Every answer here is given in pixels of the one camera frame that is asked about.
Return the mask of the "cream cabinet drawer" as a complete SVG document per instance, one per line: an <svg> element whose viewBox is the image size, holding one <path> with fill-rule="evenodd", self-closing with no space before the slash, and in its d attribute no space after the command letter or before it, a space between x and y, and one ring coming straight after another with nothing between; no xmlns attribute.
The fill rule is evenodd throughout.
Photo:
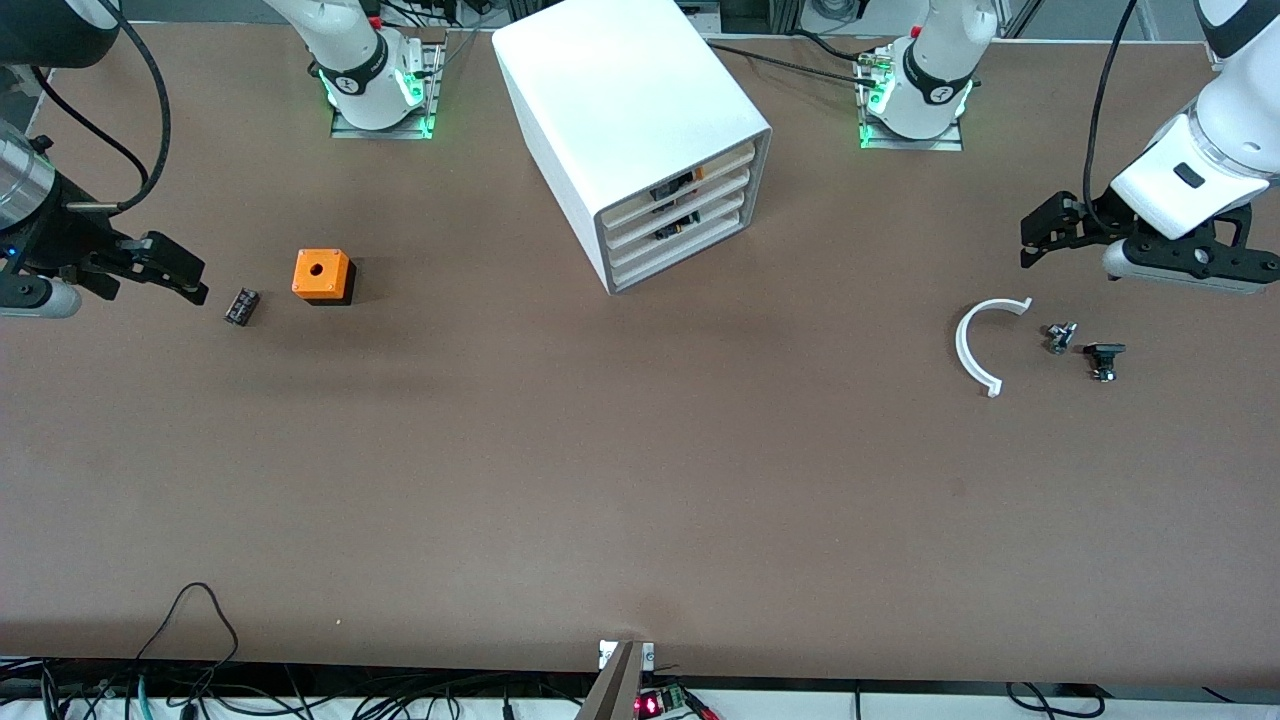
<svg viewBox="0 0 1280 720"><path fill-rule="evenodd" d="M742 229L740 210L712 215L699 211L700 222L668 238L655 240L653 232L611 254L611 269L617 290L628 288L646 278L727 240Z"/></svg>
<svg viewBox="0 0 1280 720"><path fill-rule="evenodd" d="M618 275L643 274L686 258L735 232L745 200L742 190L694 191L640 215L605 236L611 269Z"/></svg>
<svg viewBox="0 0 1280 720"><path fill-rule="evenodd" d="M712 215L718 215L726 211L739 210L745 200L745 190L737 190L730 192L728 190L718 192L710 199L700 199L695 204L684 208L676 208L662 213L658 217L650 217L646 222L631 222L625 224L618 229L607 229L604 227L604 240L609 250L617 251L625 245L639 240L640 236L648 234L662 225L667 225L677 218L685 217L692 211L708 211Z"/></svg>
<svg viewBox="0 0 1280 720"><path fill-rule="evenodd" d="M758 143L739 143L701 164L676 174L681 176L687 170L701 168L703 178L700 181L685 186L667 199L654 201L649 193L650 188L676 176L662 179L650 188L640 191L635 197L604 210L602 213L602 222L607 229L618 229L627 223L646 222L650 217L658 217L664 211L689 206L700 199L710 199L721 191L728 190L730 192L735 192L745 190L758 174L764 159L765 154Z"/></svg>

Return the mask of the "orange button box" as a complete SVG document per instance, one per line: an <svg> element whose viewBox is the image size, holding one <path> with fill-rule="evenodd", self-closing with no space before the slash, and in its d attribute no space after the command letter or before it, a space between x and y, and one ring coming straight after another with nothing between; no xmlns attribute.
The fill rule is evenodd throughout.
<svg viewBox="0 0 1280 720"><path fill-rule="evenodd" d="M312 306L349 306L355 299L357 265L340 249L301 249L291 288Z"/></svg>

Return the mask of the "white drawer cabinet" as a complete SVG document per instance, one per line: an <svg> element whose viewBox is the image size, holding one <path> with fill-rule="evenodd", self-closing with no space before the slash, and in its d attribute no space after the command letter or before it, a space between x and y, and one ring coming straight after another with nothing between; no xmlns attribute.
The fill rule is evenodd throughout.
<svg viewBox="0 0 1280 720"><path fill-rule="evenodd" d="M767 158L769 123L675 0L562 0L492 46L526 147L608 293L644 281L614 287L604 210L739 143Z"/></svg>

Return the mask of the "white curved plastic arc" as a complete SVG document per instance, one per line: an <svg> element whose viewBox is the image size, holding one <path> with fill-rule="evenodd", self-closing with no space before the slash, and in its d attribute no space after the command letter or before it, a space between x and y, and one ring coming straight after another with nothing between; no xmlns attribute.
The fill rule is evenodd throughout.
<svg viewBox="0 0 1280 720"><path fill-rule="evenodd" d="M979 386L983 387L988 398L997 398L1004 391L1004 380L987 372L973 354L969 329L974 319L988 311L1009 313L1021 316L1028 313L1034 302L1033 297L1016 299L987 299L966 310L960 318L954 332L954 348L963 370Z"/></svg>

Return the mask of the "circuit board with red LED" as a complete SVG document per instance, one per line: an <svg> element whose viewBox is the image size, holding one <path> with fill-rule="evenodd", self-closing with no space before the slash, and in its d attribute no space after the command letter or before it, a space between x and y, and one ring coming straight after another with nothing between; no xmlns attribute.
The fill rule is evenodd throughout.
<svg viewBox="0 0 1280 720"><path fill-rule="evenodd" d="M641 691L634 702L636 720L722 720L701 698L678 683Z"/></svg>

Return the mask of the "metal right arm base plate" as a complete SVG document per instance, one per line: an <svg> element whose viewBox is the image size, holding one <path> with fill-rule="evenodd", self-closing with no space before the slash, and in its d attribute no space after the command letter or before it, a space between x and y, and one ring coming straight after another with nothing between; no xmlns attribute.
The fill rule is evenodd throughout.
<svg viewBox="0 0 1280 720"><path fill-rule="evenodd" d="M447 60L447 42L428 44L419 51L420 58L411 60L413 73L399 79L402 94L407 94L416 105L394 126L383 129L362 129L346 119L332 95L326 96L330 105L330 136L333 138L365 140L430 140L434 136L438 105L442 92L442 76Z"/></svg>

